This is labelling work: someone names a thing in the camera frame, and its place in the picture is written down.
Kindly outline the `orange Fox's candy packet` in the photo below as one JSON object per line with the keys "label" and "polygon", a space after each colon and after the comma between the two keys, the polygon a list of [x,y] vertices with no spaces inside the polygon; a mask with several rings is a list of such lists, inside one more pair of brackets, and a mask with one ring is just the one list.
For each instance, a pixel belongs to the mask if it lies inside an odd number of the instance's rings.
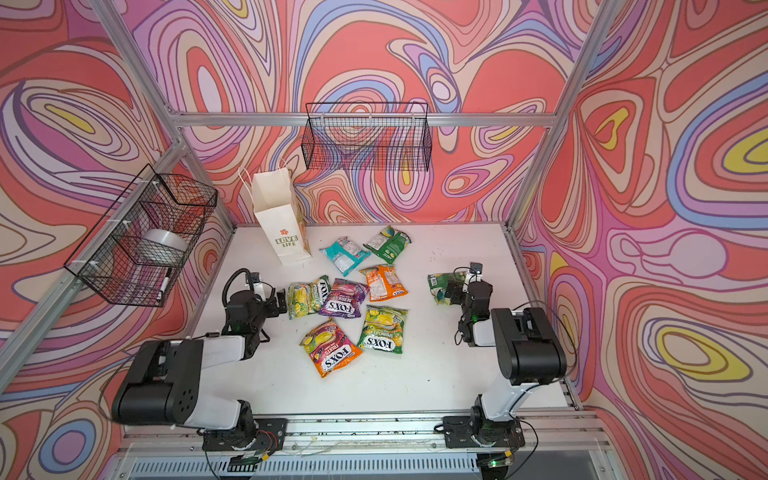
{"label": "orange Fox's candy packet", "polygon": [[308,332],[299,345],[309,356],[322,378],[335,370],[344,368],[362,355],[362,350],[349,339],[333,319],[327,320]]}

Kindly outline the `orange white snack packet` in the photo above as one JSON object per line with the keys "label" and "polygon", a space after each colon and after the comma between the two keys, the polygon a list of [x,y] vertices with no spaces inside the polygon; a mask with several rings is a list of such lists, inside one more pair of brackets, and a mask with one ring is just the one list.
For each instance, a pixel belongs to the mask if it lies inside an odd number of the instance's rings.
{"label": "orange white snack packet", "polygon": [[371,302],[393,300],[408,294],[408,290],[391,265],[376,265],[360,270],[365,277]]}

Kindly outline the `purple Fox's candy packet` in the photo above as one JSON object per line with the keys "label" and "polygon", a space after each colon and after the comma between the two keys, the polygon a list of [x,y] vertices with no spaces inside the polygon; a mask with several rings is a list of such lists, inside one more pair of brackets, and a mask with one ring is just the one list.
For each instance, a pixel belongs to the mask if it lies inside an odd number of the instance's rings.
{"label": "purple Fox's candy packet", "polygon": [[319,313],[328,317],[353,319],[361,317],[361,304],[368,295],[368,286],[337,278]]}

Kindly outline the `green yellow Fox's candy packet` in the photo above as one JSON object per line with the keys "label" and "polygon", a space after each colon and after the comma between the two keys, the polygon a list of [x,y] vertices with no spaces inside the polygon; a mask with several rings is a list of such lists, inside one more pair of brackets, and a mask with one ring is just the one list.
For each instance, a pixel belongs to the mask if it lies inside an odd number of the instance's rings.
{"label": "green yellow Fox's candy packet", "polygon": [[368,305],[357,347],[401,355],[408,313],[407,309]]}

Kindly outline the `white paper gift bag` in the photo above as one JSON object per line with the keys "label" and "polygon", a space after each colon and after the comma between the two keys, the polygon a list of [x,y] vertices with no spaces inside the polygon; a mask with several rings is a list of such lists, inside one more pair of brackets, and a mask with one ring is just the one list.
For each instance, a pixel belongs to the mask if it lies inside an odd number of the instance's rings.
{"label": "white paper gift bag", "polygon": [[253,213],[283,265],[307,260],[311,250],[306,223],[295,194],[292,171],[248,173],[244,168],[238,176],[246,188]]}

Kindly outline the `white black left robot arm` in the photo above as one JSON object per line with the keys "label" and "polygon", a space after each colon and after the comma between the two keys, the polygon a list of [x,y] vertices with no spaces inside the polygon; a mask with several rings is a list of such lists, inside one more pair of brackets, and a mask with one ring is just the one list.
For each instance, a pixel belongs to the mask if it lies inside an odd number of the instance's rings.
{"label": "white black left robot arm", "polygon": [[249,360],[269,342],[264,324],[287,312],[286,292],[240,268],[227,279],[221,301],[220,331],[147,341],[139,348],[112,401],[110,418],[123,426],[193,429],[204,453],[269,456],[283,447],[286,420],[256,420],[248,401],[204,392],[201,376],[213,367]]}

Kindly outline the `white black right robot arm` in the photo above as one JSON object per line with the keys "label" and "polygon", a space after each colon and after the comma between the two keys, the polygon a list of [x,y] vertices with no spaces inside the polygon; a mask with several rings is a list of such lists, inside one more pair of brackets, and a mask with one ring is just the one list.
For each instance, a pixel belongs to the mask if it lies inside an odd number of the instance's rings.
{"label": "white black right robot arm", "polygon": [[492,308],[493,287],[484,280],[451,281],[447,298],[459,305],[459,339],[475,348],[494,348],[499,374],[465,416],[445,416],[435,430],[450,449],[524,445],[518,410],[534,390],[560,381],[567,356],[540,307]]}

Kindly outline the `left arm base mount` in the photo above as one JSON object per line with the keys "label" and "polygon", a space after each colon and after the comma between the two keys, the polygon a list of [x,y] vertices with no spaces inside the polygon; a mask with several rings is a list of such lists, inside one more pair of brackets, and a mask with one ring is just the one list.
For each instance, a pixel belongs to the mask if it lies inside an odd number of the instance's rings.
{"label": "left arm base mount", "polygon": [[199,429],[206,452],[274,453],[283,448],[287,418],[271,417],[239,422],[230,430]]}

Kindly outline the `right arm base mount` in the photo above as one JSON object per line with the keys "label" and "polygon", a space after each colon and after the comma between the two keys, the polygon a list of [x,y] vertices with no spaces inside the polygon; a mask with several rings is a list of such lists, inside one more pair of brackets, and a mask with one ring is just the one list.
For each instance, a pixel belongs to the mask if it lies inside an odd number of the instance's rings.
{"label": "right arm base mount", "polygon": [[526,445],[517,419],[493,422],[469,415],[445,416],[434,431],[443,435],[449,449],[507,448],[516,451]]}

